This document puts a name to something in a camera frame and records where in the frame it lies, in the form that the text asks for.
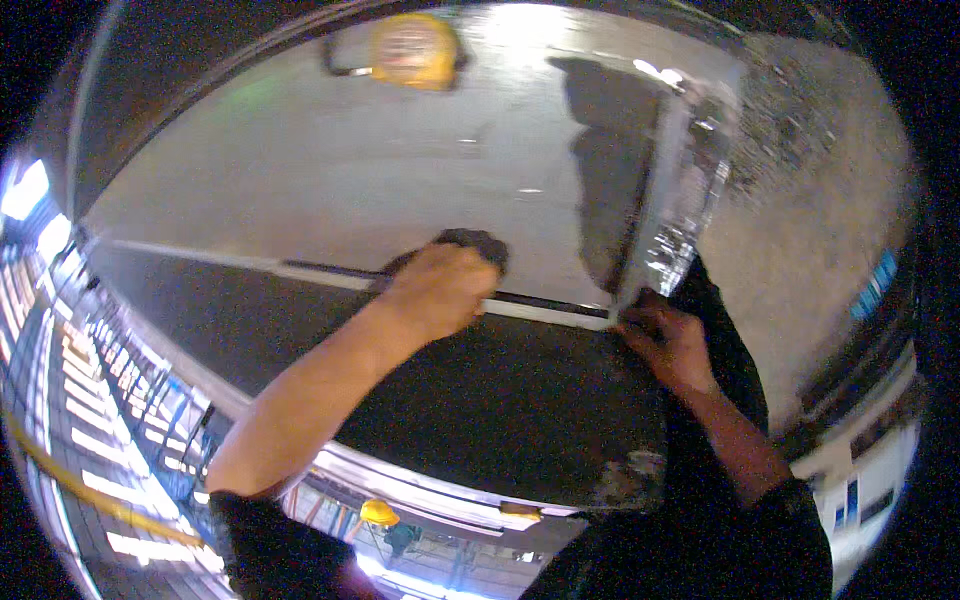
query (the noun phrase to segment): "yellow railing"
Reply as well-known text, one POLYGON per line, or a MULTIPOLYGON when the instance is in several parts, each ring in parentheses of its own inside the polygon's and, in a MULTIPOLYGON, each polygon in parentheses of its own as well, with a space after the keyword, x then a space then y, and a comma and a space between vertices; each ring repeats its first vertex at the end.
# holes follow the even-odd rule
POLYGON ((168 527, 163 523, 136 512, 129 505, 116 500, 102 492, 97 492, 84 484, 80 477, 57 464, 54 459, 37 446, 30 436, 16 422, 14 416, 8 410, 4 410, 4 421, 10 429, 11 435, 17 444, 26 452, 36 465, 45 473, 57 480, 68 492, 72 493, 77 499, 92 505, 101 513, 114 516, 127 523, 131 527, 146 531, 157 536, 162 536, 170 540, 178 541, 188 546, 204 546, 204 541, 197 536, 185 534, 182 531, 168 527))

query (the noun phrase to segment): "black sleeve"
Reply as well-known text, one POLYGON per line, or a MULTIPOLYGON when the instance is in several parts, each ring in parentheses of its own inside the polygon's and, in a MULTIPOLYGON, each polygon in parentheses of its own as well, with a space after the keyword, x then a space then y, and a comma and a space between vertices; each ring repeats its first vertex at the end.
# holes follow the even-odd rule
POLYGON ((275 500, 215 492, 209 507, 230 587, 243 598, 342 595, 348 544, 288 518, 275 500))
POLYGON ((758 597, 830 598, 833 561, 827 534, 806 484, 790 479, 748 513, 749 556, 758 597))

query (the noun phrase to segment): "blue sign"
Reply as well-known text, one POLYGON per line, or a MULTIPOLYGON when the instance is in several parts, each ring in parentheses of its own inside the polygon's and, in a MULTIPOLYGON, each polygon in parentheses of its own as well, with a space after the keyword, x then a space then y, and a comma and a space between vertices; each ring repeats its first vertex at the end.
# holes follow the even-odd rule
POLYGON ((860 298, 851 307, 850 316, 856 321, 865 321, 873 315, 880 306, 883 295, 886 294, 890 284, 893 283, 896 273, 897 259, 889 250, 883 251, 880 264, 876 265, 874 274, 870 277, 870 283, 867 284, 867 289, 860 292, 860 298))

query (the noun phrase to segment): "hand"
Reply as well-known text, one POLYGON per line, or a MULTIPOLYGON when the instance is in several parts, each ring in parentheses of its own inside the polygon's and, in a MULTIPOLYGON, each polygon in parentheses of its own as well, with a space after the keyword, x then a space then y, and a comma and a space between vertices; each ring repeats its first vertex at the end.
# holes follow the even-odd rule
POLYGON ((483 314, 499 270, 474 248, 430 244, 417 253, 376 300, 410 325, 423 345, 457 333, 483 314))
POLYGON ((720 393, 699 319, 670 308, 662 297, 654 295, 645 297, 639 308, 626 311, 624 316, 639 319, 648 332, 658 331, 662 336, 663 342, 657 343, 635 324, 619 323, 613 328, 666 388, 680 398, 688 392, 710 396, 720 393))

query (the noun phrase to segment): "hard hat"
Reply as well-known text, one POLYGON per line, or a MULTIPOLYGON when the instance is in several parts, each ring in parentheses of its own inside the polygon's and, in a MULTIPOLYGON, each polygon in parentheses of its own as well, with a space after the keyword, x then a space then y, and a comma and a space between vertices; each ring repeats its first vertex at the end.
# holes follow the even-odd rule
POLYGON ((374 498, 367 500, 360 507, 360 518, 373 523, 374 525, 383 525, 389 527, 400 522, 400 517, 383 500, 374 498))

